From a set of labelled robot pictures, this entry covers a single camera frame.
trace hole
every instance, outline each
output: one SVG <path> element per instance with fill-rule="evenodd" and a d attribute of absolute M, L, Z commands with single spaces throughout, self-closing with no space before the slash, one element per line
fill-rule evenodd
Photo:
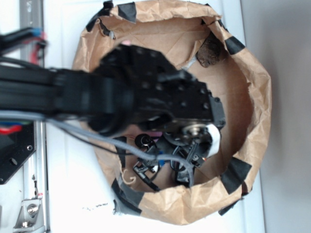
<path fill-rule="evenodd" d="M 10 158 L 10 163 L 11 163 L 12 165 L 14 165 L 14 166 L 17 165 L 17 161 L 16 161 L 15 159 L 13 159 L 13 158 Z"/>

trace screw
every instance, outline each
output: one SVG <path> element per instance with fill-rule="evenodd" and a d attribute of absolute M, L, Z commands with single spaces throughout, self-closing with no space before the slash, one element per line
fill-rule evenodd
<path fill-rule="evenodd" d="M 204 108 L 204 109 L 209 109 L 208 103 L 204 103 L 204 104 L 203 104 L 203 108 Z"/>
<path fill-rule="evenodd" d="M 149 89 L 150 88 L 150 84 L 148 82 L 142 82 L 141 86 L 144 89 Z"/>
<path fill-rule="evenodd" d="M 29 227 L 29 221 L 24 221 L 24 222 L 22 222 L 22 223 L 21 223 L 21 227 L 22 227 L 22 228 L 27 228 L 27 227 Z"/>
<path fill-rule="evenodd" d="M 31 204 L 28 206 L 27 208 L 27 212 L 30 214 L 30 215 L 33 215 L 35 214 L 36 212 L 38 212 L 38 207 L 35 205 L 35 204 Z"/>
<path fill-rule="evenodd" d="M 185 90 L 185 87 L 184 87 L 184 86 L 182 86 L 182 85 L 180 85 L 180 86 L 178 87 L 178 90 L 180 90 L 180 91 L 184 91 L 184 90 Z"/>
<path fill-rule="evenodd" d="M 220 125 L 225 125 L 225 121 L 224 121 L 224 120 L 220 120 L 220 121 L 219 121 L 219 124 L 220 124 Z"/>
<path fill-rule="evenodd" d="M 144 53 L 144 51 L 143 51 L 142 48 L 137 48 L 136 52 L 137 52 L 138 54 L 143 54 L 143 53 Z"/>
<path fill-rule="evenodd" d="M 185 101 L 182 101 L 182 102 L 180 103 L 180 106 L 186 107 L 186 106 L 187 106 L 187 103 L 186 103 Z"/>
<path fill-rule="evenodd" d="M 157 83 L 157 84 L 155 85 L 155 88 L 156 88 L 158 91 L 163 91 L 163 86 L 162 86 L 162 84 L 160 84 L 160 83 Z"/>
<path fill-rule="evenodd" d="M 155 51 L 151 51 L 151 52 L 150 52 L 150 55 L 151 55 L 152 57 L 156 57 L 156 56 L 157 56 L 157 53 L 156 53 Z"/>

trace black metal plate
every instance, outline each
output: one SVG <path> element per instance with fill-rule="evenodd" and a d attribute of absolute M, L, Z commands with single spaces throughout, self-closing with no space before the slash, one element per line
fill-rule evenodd
<path fill-rule="evenodd" d="M 20 132 L 0 135 L 0 184 L 7 183 L 35 152 L 34 132 L 32 123 Z"/>

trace cardboard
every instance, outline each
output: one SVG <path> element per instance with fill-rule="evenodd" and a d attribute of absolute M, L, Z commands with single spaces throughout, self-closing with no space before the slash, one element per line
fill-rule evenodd
<path fill-rule="evenodd" d="M 222 43 L 218 63 L 203 67 L 196 60 L 188 69 L 223 103 L 226 126 L 219 153 L 196 169 L 193 187 L 176 186 L 171 169 L 164 167 L 154 181 L 162 190 L 153 192 L 132 171 L 135 156 L 127 156 L 122 168 L 118 155 L 95 148 L 120 211 L 126 213 L 127 207 L 143 217 L 184 225 L 233 204 L 252 190 L 268 144 L 271 80 L 220 19 L 208 5 L 152 0 L 116 6 L 109 16 L 99 16 L 91 31 L 82 32 L 73 68 L 89 72 L 123 40 L 161 51 L 177 69 L 190 65 L 210 32 Z M 134 135 L 127 136 L 127 143 L 133 145 Z"/>

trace bolt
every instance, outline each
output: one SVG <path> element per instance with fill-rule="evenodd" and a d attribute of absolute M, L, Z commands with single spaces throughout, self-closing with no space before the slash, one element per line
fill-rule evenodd
<path fill-rule="evenodd" d="M 152 57 L 156 57 L 156 56 L 157 56 L 157 53 L 156 53 L 155 51 L 151 51 L 151 52 L 150 52 L 150 55 L 151 55 Z"/>
<path fill-rule="evenodd" d="M 182 85 L 180 85 L 180 86 L 178 87 L 178 90 L 180 90 L 180 91 L 184 91 L 184 90 L 185 90 L 185 87 L 184 87 L 184 86 L 182 86 Z"/>
<path fill-rule="evenodd" d="M 186 103 L 185 101 L 182 101 L 182 102 L 180 102 L 180 106 L 186 107 L 186 106 L 187 106 L 187 103 Z"/>
<path fill-rule="evenodd" d="M 110 55 L 108 56 L 108 61 L 109 61 L 109 62 L 114 62 L 114 61 L 116 61 L 116 60 L 117 60 L 117 56 L 116 56 L 116 55 L 110 54 Z"/>
<path fill-rule="evenodd" d="M 38 207 L 35 205 L 35 204 L 31 204 L 28 206 L 27 208 L 27 212 L 30 214 L 30 215 L 33 215 L 35 214 L 36 212 L 38 212 Z"/>
<path fill-rule="evenodd" d="M 162 84 L 160 84 L 160 83 L 157 83 L 157 84 L 155 85 L 155 88 L 156 88 L 158 91 L 163 91 L 163 86 L 162 86 Z"/>
<path fill-rule="evenodd" d="M 219 124 L 220 124 L 220 125 L 225 125 L 225 121 L 224 121 L 224 120 L 220 120 L 220 121 L 219 121 Z"/>
<path fill-rule="evenodd" d="M 143 53 L 144 53 L 144 51 L 143 51 L 142 48 L 137 48 L 136 52 L 137 52 L 138 54 L 143 54 Z"/>
<path fill-rule="evenodd" d="M 149 89 L 150 88 L 150 84 L 148 82 L 142 82 L 141 86 L 144 89 Z"/>
<path fill-rule="evenodd" d="M 203 104 L 203 108 L 204 108 L 204 109 L 209 109 L 208 103 L 204 103 L 204 104 Z"/>
<path fill-rule="evenodd" d="M 21 223 L 21 227 L 22 227 L 22 228 L 27 228 L 27 227 L 29 227 L 29 221 L 24 221 L 24 222 L 22 222 L 22 223 Z"/>

